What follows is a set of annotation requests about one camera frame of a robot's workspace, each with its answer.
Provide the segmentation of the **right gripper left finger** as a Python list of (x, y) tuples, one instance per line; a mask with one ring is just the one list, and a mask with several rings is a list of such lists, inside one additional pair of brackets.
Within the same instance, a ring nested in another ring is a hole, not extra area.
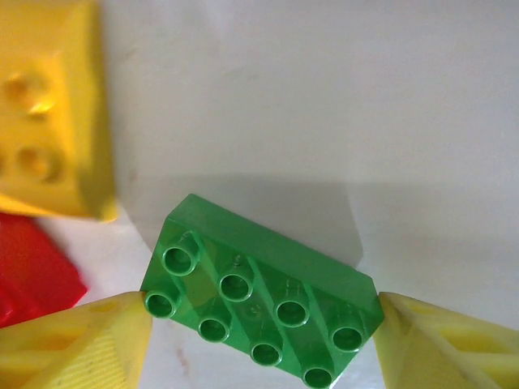
[(3, 388), (136, 388), (152, 317), (122, 293), (1, 330)]

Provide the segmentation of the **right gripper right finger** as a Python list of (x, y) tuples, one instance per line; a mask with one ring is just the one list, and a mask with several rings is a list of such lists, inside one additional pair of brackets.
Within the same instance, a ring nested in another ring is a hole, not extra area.
[(516, 388), (518, 332), (403, 296), (379, 295), (375, 347), (387, 388)]

